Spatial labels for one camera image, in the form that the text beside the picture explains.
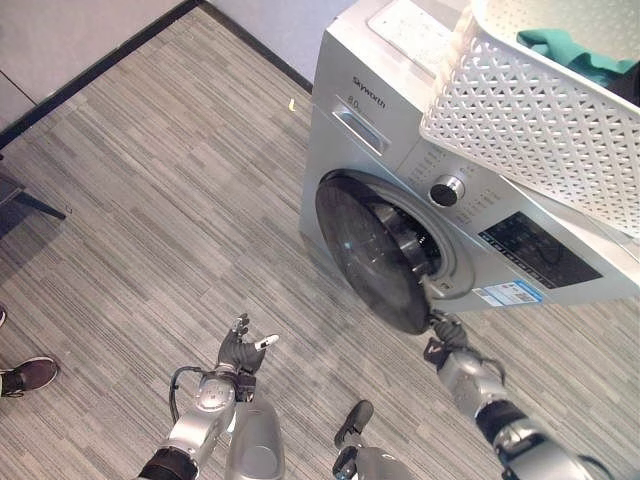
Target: washing machine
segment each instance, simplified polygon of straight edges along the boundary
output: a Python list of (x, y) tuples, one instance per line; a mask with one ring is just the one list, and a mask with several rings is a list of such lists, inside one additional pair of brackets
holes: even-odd
[[(420, 136), (434, 72), (374, 31), (389, 5), (360, 0), (324, 34), (302, 234), (376, 314), (413, 334), (432, 308), (637, 295), (636, 240)], [(412, 5), (449, 29), (459, 16), (452, 2)]]

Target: white laundry basket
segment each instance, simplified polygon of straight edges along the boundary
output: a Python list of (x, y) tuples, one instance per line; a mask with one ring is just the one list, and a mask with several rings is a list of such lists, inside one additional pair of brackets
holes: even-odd
[(420, 132), (518, 183), (640, 236), (640, 108), (516, 41), (561, 28), (640, 60), (639, 0), (474, 0)]

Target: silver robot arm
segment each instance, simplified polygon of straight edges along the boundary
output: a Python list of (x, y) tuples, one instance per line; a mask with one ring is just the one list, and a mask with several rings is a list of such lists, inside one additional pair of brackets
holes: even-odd
[[(243, 343), (242, 336), (248, 331), (248, 323), (246, 314), (238, 318), (220, 346), (217, 366), (211, 372), (203, 372), (194, 404), (181, 417), (178, 418), (175, 402), (171, 401), (174, 426), (136, 480), (195, 479), (218, 438), (231, 425), (236, 414), (236, 400), (253, 400), (253, 374), (260, 368), (266, 348), (275, 343), (278, 336)], [(172, 391), (177, 388), (174, 381)]]
[[(595, 480), (584, 467), (585, 457), (554, 441), (509, 400), (504, 371), (500, 367), (501, 379), (487, 367), (495, 362), (469, 347), (459, 321), (439, 315), (433, 326), (438, 340), (431, 339), (424, 357), (436, 365), (458, 410), (493, 446), (504, 480)], [(612, 478), (600, 462), (586, 458)]]
[(138, 479), (196, 478), (218, 438), (231, 424), (235, 406), (233, 382), (216, 373), (205, 375), (195, 404), (178, 419)]

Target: brown shoe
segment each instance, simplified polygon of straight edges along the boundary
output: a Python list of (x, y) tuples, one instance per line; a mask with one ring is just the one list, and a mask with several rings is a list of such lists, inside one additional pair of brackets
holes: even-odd
[(59, 368), (49, 357), (34, 357), (11, 370), (0, 370), (2, 373), (2, 396), (21, 397), (23, 392), (38, 390), (49, 385)]

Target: display panel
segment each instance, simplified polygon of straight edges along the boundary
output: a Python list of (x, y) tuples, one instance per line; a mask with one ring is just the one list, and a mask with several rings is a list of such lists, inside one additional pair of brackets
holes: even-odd
[(522, 212), (480, 232), (480, 237), (549, 289), (602, 277)]

